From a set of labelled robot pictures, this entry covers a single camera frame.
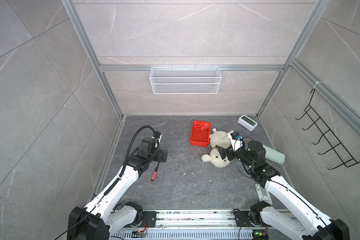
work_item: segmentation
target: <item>red-handled screwdriver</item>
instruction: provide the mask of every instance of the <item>red-handled screwdriver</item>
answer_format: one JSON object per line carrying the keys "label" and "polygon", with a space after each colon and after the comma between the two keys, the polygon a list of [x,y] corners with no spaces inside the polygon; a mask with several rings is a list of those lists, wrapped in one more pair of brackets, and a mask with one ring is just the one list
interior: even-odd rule
{"label": "red-handled screwdriver", "polygon": [[155,171],[154,171],[154,173],[152,174],[151,181],[154,181],[155,178],[156,178],[157,170],[158,170],[158,165],[159,165],[159,163],[157,164],[157,166],[156,166],[156,168],[155,168]]}

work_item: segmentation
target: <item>plush toy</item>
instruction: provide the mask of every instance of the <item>plush toy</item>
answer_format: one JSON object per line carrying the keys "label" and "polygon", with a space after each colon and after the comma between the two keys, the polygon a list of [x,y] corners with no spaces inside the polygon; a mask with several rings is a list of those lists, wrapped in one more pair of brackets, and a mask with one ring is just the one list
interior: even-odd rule
{"label": "plush toy", "polygon": [[221,159],[220,153],[216,149],[216,145],[223,148],[229,147],[231,145],[231,140],[228,138],[228,134],[226,132],[218,131],[211,134],[209,138],[210,138],[209,143],[211,144],[211,147],[213,147],[213,149],[209,155],[204,154],[202,156],[202,161],[211,162],[216,167],[227,166],[230,163],[230,161],[228,160],[227,157],[225,157],[225,159]]}

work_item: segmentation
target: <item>wire basket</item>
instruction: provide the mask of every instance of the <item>wire basket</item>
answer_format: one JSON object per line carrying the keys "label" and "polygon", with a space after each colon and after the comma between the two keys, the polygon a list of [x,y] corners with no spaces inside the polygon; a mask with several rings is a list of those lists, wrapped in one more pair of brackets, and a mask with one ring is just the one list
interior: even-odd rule
{"label": "wire basket", "polygon": [[149,75],[154,94],[217,93],[218,67],[153,67]]}

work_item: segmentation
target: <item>digital device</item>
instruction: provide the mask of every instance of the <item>digital device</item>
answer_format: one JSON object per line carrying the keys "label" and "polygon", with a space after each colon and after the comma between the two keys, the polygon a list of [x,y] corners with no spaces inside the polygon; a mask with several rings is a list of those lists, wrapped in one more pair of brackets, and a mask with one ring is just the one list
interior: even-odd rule
{"label": "digital device", "polygon": [[239,120],[237,120],[237,123],[248,129],[249,131],[253,131],[257,127],[257,122],[253,121],[246,115],[240,116]]}

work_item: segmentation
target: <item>red tray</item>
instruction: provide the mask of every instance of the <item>red tray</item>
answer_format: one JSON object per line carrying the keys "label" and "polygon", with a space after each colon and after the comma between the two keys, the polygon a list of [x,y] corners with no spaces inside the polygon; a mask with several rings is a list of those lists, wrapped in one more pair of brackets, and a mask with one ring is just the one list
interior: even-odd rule
{"label": "red tray", "polygon": [[191,145],[200,147],[208,146],[210,130],[210,122],[193,121],[191,138],[189,139]]}

